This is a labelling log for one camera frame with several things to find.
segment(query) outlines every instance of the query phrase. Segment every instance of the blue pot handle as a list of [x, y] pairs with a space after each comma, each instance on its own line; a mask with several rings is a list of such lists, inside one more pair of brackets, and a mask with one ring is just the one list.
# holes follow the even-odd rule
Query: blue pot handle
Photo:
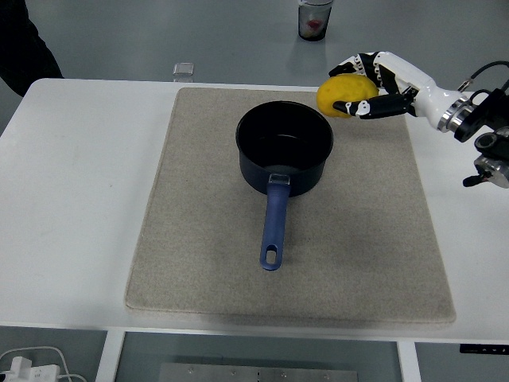
[[[277, 270], [283, 261], [283, 243], [285, 241], [286, 206], [289, 198], [289, 176], [272, 173], [267, 183], [267, 209], [263, 227], [260, 264], [267, 271]], [[273, 251], [275, 261], [269, 263], [267, 254]]]

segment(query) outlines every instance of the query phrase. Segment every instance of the power adapter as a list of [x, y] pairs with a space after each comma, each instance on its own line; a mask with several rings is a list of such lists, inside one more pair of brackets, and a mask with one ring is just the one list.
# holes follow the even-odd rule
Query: power adapter
[[15, 357], [5, 382], [57, 382], [59, 375], [60, 366], [47, 364], [33, 368], [31, 360]]

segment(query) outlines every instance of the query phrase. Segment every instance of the handle hole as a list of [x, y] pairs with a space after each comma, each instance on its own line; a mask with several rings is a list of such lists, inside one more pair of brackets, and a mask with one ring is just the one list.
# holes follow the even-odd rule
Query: handle hole
[[278, 249], [275, 245], [271, 244], [267, 247], [266, 261], [270, 265], [276, 264], [276, 258], [278, 257]]

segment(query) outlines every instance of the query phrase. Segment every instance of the white cable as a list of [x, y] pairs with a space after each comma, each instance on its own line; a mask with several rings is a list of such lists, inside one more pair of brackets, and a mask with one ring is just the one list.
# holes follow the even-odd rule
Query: white cable
[[18, 349], [7, 350], [6, 352], [2, 353], [2, 355], [0, 355], [0, 361], [6, 354], [13, 353], [13, 352], [23, 352], [26, 350], [54, 350], [54, 351], [56, 351], [60, 355], [60, 359], [62, 360], [62, 365], [64, 366], [64, 370], [65, 370], [65, 374], [62, 375], [62, 378], [67, 377], [69, 382], [72, 382], [71, 377], [74, 376], [76, 378], [80, 378], [81, 380], [84, 380], [85, 382], [87, 382], [87, 380], [85, 380], [82, 376], [78, 376], [77, 374], [69, 374], [69, 369], [67, 367], [67, 364], [65, 363], [64, 354], [60, 351], [60, 349], [55, 348], [53, 346], [32, 346], [29, 348], [18, 348]]

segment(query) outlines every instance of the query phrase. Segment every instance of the beige mat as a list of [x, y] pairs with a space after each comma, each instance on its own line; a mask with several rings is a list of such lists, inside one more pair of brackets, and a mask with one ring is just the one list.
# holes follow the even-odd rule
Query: beige mat
[[237, 122], [314, 93], [185, 88], [173, 108], [126, 289], [133, 312], [253, 325], [453, 322], [403, 117], [329, 119], [320, 182], [291, 198], [282, 267], [259, 263], [266, 196], [239, 169]]

